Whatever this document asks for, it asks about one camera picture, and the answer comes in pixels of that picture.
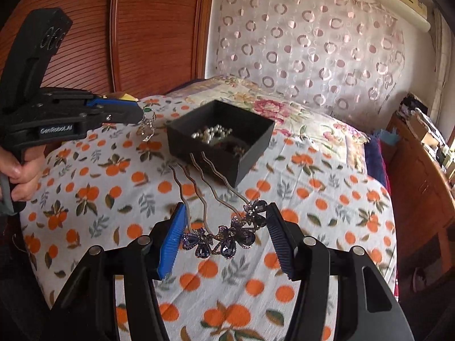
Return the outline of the left hand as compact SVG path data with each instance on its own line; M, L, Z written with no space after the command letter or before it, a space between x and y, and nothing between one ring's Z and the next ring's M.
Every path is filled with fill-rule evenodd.
M27 149L23 164L11 152L1 149L0 169L15 185L10 192L14 202L25 202L33 197L45 163L45 148L40 145Z

